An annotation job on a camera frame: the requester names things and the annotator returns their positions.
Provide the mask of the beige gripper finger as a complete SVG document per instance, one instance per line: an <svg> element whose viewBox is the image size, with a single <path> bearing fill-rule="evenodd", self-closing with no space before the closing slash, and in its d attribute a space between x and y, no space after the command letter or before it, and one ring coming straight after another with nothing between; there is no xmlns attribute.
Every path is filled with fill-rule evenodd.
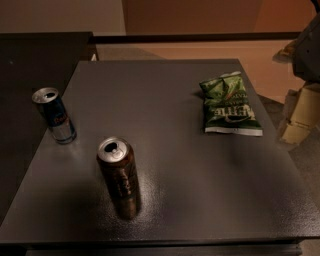
<svg viewBox="0 0 320 256"><path fill-rule="evenodd" d="M299 145L320 122L320 84L306 82L298 91L289 90L278 136L281 142Z"/></svg>

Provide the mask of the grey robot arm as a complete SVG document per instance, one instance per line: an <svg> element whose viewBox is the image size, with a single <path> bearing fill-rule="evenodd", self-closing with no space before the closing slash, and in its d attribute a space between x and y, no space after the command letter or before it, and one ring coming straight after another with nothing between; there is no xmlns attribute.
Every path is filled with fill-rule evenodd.
<svg viewBox="0 0 320 256"><path fill-rule="evenodd" d="M298 91L288 91L278 128L282 142L298 145L320 121L320 13L273 60L291 63L293 74L304 81Z"/></svg>

